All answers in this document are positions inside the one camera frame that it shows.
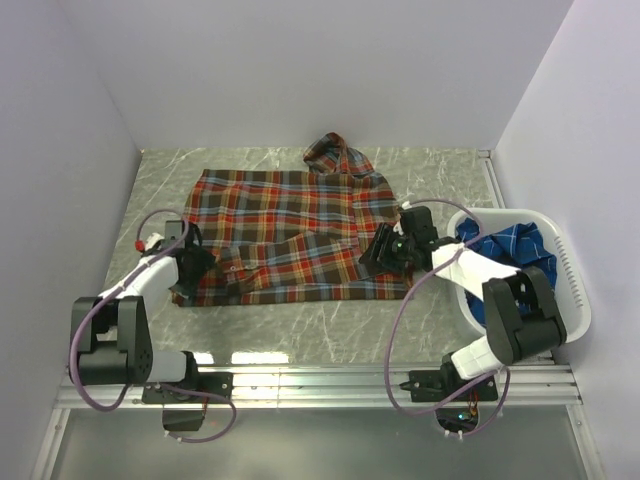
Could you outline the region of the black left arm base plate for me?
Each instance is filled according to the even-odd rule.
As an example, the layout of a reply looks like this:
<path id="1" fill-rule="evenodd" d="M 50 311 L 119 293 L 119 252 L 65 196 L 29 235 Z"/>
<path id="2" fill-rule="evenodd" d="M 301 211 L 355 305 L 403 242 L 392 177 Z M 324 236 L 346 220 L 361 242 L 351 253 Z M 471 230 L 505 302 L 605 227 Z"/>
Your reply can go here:
<path id="1" fill-rule="evenodd" d="M 143 388 L 141 402 L 147 405 L 226 403 L 231 399 L 231 372 L 198 374 L 181 382 L 155 383 Z"/>

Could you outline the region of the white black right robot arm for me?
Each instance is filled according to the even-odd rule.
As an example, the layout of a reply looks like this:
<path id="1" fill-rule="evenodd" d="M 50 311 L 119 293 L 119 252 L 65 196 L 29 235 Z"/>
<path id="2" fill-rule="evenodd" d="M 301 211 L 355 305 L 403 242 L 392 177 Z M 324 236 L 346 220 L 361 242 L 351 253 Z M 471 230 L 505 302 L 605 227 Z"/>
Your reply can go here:
<path id="1" fill-rule="evenodd" d="M 473 210 L 455 236 L 438 234 L 428 207 L 405 204 L 394 224 L 377 227 L 361 255 L 376 273 L 423 272 L 462 288 L 479 301 L 483 334 L 446 355 L 440 367 L 444 394 L 460 400 L 476 378 L 564 344 L 567 327 L 556 300 L 555 279 L 538 267 L 546 259 L 533 224 L 487 235 Z"/>

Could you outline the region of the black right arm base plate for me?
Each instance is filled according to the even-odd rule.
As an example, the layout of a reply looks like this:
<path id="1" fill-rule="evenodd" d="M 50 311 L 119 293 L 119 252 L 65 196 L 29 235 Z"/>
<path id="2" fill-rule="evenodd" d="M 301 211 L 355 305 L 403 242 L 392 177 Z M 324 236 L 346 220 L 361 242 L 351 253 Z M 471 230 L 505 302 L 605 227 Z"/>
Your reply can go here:
<path id="1" fill-rule="evenodd" d="M 408 373 L 408 380 L 401 383 L 400 388 L 410 393 L 411 401 L 414 403 L 437 403 L 469 383 L 470 380 L 461 379 L 455 371 L 446 373 L 444 370 L 411 370 Z M 494 377 L 482 380 L 454 398 L 458 402 L 496 401 L 497 399 L 498 391 Z"/>

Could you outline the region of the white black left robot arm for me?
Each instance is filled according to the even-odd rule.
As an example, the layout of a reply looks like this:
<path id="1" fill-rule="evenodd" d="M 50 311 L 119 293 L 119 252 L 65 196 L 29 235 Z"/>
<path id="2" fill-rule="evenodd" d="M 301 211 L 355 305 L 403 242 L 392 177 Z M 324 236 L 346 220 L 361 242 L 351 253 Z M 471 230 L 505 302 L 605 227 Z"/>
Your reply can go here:
<path id="1" fill-rule="evenodd" d="M 168 221 L 162 235 L 136 241 L 133 271 L 96 297 L 72 307 L 69 374 L 75 384 L 137 385 L 152 374 L 148 316 L 170 291 L 191 300 L 215 264 L 197 225 Z"/>

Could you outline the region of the red plaid long sleeve shirt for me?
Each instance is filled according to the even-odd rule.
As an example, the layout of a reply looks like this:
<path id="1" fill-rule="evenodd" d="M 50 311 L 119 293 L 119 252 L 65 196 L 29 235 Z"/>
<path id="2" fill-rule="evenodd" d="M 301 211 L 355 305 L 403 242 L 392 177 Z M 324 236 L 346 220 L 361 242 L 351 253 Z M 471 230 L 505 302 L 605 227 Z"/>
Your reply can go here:
<path id="1" fill-rule="evenodd" d="M 398 203 L 386 178 L 336 133 L 303 156 L 304 171 L 206 169 L 184 214 L 216 264 L 179 307 L 397 300 L 401 274 L 361 263 Z"/>

